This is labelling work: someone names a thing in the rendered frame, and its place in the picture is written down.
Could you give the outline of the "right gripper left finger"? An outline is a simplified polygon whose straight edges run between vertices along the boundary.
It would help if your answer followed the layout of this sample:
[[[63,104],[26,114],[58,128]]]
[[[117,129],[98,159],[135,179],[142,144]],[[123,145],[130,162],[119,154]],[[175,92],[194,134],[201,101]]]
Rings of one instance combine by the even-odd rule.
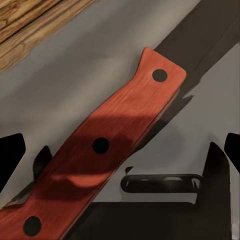
[[[0,193],[26,152],[22,133],[0,138]]]

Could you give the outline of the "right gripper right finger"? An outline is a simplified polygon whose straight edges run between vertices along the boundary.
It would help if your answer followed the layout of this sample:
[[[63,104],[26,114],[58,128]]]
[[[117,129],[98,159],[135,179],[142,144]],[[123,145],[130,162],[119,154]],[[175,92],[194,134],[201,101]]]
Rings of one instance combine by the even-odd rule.
[[[229,133],[227,135],[224,151],[240,173],[240,135]]]

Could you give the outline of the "parer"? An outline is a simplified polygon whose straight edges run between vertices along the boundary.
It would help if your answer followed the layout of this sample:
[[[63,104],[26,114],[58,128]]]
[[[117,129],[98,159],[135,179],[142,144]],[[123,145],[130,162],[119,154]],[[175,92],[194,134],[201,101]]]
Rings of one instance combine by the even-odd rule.
[[[0,240],[59,240],[93,195],[240,14],[240,0],[201,0],[133,78],[74,130],[24,203],[0,208]]]

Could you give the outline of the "cutting board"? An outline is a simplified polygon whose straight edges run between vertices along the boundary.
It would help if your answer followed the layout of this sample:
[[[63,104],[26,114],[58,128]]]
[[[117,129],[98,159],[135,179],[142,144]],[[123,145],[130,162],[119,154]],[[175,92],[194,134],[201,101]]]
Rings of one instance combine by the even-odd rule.
[[[0,0],[0,43],[61,0]]]

